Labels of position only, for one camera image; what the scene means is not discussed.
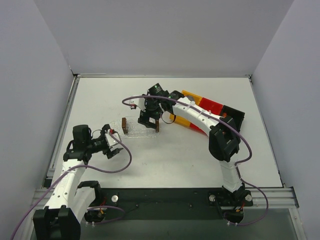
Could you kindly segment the clear textured acrylic tray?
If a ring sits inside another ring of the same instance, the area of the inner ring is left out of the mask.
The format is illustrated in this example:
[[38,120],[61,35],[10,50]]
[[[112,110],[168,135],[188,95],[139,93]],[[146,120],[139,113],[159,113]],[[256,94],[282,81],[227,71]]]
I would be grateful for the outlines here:
[[160,131],[139,124],[138,120],[132,116],[125,117],[125,129],[123,129],[122,122],[122,118],[120,118],[112,121],[109,125],[124,139],[155,138],[160,134]]

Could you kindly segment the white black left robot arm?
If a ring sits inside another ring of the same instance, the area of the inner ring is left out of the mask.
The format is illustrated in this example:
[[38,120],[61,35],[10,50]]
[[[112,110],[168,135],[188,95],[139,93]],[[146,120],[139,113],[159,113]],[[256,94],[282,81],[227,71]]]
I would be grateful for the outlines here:
[[35,236],[38,240],[78,240],[81,236],[81,221],[91,224],[105,218],[106,202],[97,180],[81,181],[89,160],[95,153],[102,153],[108,159],[121,149],[122,142],[117,131],[105,124],[93,138],[86,124],[74,126],[73,139],[63,155],[60,177],[51,184],[53,193],[42,209],[33,215]]

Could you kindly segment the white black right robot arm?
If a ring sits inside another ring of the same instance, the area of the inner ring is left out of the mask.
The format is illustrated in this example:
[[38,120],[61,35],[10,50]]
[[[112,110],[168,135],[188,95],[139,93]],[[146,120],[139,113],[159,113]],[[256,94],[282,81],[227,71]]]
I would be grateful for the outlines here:
[[163,90],[159,84],[148,89],[146,94],[130,100],[132,109],[139,108],[137,122],[146,128],[156,129],[156,122],[168,112],[174,121],[182,118],[196,126],[208,137],[207,148],[219,162],[223,196],[221,205],[232,206],[235,212],[253,205],[251,192],[246,189],[238,168],[236,156],[240,150],[239,134],[244,113],[222,106],[219,113],[210,112],[196,103],[196,98],[174,90]]

